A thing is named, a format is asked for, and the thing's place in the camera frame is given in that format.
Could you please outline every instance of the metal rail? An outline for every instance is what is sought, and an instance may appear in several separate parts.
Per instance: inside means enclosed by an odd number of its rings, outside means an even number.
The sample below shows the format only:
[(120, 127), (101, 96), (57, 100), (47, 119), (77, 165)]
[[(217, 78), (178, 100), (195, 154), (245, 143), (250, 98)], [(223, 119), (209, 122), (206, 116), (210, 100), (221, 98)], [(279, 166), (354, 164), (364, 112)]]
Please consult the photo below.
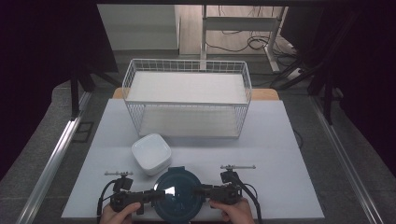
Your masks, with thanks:
[(358, 197), (359, 202), (361, 203), (361, 207), (363, 208), (364, 213), (366, 214), (370, 223), (378, 224), (384, 223), (382, 221), (381, 216), (376, 209), (375, 203), (367, 191), (366, 187), (364, 187), (361, 178), (358, 175), (352, 161), (347, 155), (346, 150), (344, 149), (343, 144), (341, 143), (338, 135), (332, 125), (329, 125), (326, 118), (322, 113), (321, 104), (318, 101), (318, 97), (311, 96), (311, 102), (317, 112), (320, 123), (322, 124), (325, 133), (329, 137), (329, 140), (332, 144), (332, 148), (334, 149), (335, 154), (338, 157), (344, 171), (346, 173), (346, 177), (348, 178), (350, 185), (355, 191), (356, 196)]
[(64, 128), (64, 132), (61, 135), (55, 149), (53, 149), (52, 155), (47, 162), (44, 171), (41, 173), (37, 183), (35, 184), (35, 188), (30, 194), (27, 203), (21, 211), (20, 216), (16, 223), (32, 223), (35, 219), (35, 215), (42, 204), (44, 197), (47, 194), (48, 189), (50, 188), (50, 184), (52, 183), (53, 178), (58, 171), (58, 168), (64, 158), (64, 154), (72, 140), (73, 134), (75, 133), (84, 110), (87, 106), (91, 98), (91, 94), (89, 92), (84, 92), (79, 101), (80, 112), (78, 116), (74, 120), (70, 120), (67, 122), (66, 127)]

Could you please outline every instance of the black cable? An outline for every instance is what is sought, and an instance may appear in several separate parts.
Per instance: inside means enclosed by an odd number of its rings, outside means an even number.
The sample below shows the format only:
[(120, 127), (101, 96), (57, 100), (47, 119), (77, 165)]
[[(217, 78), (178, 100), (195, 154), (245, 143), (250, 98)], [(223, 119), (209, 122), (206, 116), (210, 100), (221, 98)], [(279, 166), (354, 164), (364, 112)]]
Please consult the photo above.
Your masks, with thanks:
[(220, 7), (221, 7), (221, 6), (218, 7), (219, 16), (221, 16)]
[(259, 201), (257, 201), (257, 198), (254, 197), (254, 195), (250, 191), (250, 189), (248, 189), (248, 187), (246, 187), (245, 184), (242, 183), (242, 181), (240, 179), (234, 177), (233, 175), (229, 175), (229, 177), (231, 178), (232, 182), (239, 185), (242, 188), (242, 190), (244, 190), (247, 193), (247, 195), (250, 197), (250, 199), (254, 202), (254, 205), (256, 206), (256, 211), (257, 211), (257, 219), (258, 219), (259, 223), (262, 224), (262, 210), (260, 209), (260, 204), (259, 204)]
[(224, 31), (221, 31), (224, 35), (234, 35), (234, 34), (238, 34), (238, 33), (241, 33), (242, 31), (233, 31), (233, 32), (230, 32), (230, 33), (225, 33)]
[[(250, 37), (247, 39), (247, 45), (251, 48), (251, 49), (255, 49), (255, 50), (259, 50), (259, 49), (264, 49), (267, 45), (268, 45), (268, 37), (267, 36), (263, 36), (263, 35), (251, 35), (250, 33)], [(265, 45), (261, 45), (258, 48), (255, 48), (253, 46), (251, 46), (251, 43), (253, 42), (260, 42), (262, 44), (265, 43)]]
[(275, 84), (280, 81), (283, 78), (288, 77), (291, 74), (291, 69), (294, 69), (297, 67), (297, 65), (301, 64), (301, 59), (297, 59), (296, 61), (294, 61), (292, 64), (290, 64), (290, 66), (288, 66), (287, 68), (285, 68), (285, 70), (282, 71), (282, 73), (280, 73), (276, 78), (274, 78), (274, 80), (272, 81), (270, 88), (275, 89)]
[(256, 194), (256, 199), (259, 199), (259, 194), (257, 194), (257, 190), (253, 186), (246, 183), (244, 185), (251, 187), (254, 190), (254, 193)]
[(108, 186), (110, 186), (111, 184), (114, 184), (114, 183), (116, 183), (116, 180), (112, 180), (112, 181), (108, 182), (108, 184), (103, 189), (102, 194), (100, 195), (100, 198), (98, 200), (98, 207), (96, 209), (96, 222), (98, 224), (100, 223), (100, 219), (102, 217), (102, 207), (103, 207), (103, 201), (104, 201), (103, 197), (105, 196)]
[(295, 130), (293, 129), (293, 131), (298, 135), (298, 137), (300, 138), (300, 144), (298, 145), (298, 148), (301, 149), (304, 145), (304, 139), (303, 137)]
[(254, 17), (254, 11), (256, 10), (256, 7), (252, 7), (251, 10), (249, 11), (249, 13), (247, 14), (247, 16), (249, 17), (250, 14), (252, 15), (252, 17)]
[(257, 13), (257, 17), (260, 17), (260, 11), (262, 10), (262, 7), (259, 7), (259, 12)]
[(111, 198), (111, 197), (117, 195), (117, 194), (120, 194), (120, 192), (118, 192), (118, 193), (113, 193), (112, 195), (106, 197), (105, 199), (103, 199), (103, 202), (104, 202), (105, 200), (107, 200), (107, 199), (109, 199), (109, 198)]
[(242, 48), (242, 49), (225, 49), (225, 48), (222, 48), (222, 47), (209, 45), (207, 42), (206, 42), (206, 44), (207, 44), (210, 48), (223, 49), (223, 50), (230, 51), (230, 52), (239, 52), (239, 51), (242, 51), (242, 50), (248, 48), (248, 45), (246, 45), (246, 46), (245, 46), (244, 48)]
[(282, 63), (279, 59), (281, 59), (281, 58), (293, 58), (293, 59), (297, 59), (297, 56), (296, 56), (296, 55), (288, 54), (288, 53), (283, 53), (283, 54), (279, 54), (279, 55), (276, 55), (276, 56), (277, 56), (277, 57), (276, 57), (276, 62), (279, 63), (279, 64), (282, 64), (282, 65), (285, 66), (285, 67), (291, 66), (292, 63), (290, 63), (290, 64), (285, 64), (285, 63)]

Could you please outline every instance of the wire basket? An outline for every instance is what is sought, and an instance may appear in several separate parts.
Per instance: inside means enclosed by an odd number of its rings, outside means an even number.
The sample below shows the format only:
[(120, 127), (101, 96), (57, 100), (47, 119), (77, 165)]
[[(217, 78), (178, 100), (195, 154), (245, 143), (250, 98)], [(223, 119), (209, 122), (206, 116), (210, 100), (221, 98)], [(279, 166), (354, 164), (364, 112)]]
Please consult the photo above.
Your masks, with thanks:
[(140, 136), (238, 138), (251, 83), (245, 62), (134, 59), (122, 95)]

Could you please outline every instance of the wooden table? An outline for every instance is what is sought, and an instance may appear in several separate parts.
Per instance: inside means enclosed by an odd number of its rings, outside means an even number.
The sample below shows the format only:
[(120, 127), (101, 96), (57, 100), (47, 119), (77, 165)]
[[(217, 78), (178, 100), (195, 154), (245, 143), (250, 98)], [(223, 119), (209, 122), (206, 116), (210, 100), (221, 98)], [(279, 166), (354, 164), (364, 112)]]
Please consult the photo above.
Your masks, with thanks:
[[(122, 99), (122, 88), (114, 91), (113, 99)], [(251, 94), (252, 100), (279, 100), (277, 92), (273, 89), (253, 89)]]

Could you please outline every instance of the round container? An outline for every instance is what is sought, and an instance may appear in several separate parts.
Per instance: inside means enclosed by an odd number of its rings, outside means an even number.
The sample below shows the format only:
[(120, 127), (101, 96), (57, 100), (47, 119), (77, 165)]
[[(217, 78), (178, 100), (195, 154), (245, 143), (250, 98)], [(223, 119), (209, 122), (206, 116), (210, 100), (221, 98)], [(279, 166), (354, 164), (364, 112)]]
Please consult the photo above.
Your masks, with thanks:
[(154, 203), (155, 211), (172, 224), (189, 223), (201, 210), (203, 196), (192, 194), (193, 187), (201, 186), (199, 179), (184, 167), (170, 167), (157, 180), (154, 189), (165, 190), (165, 200)]

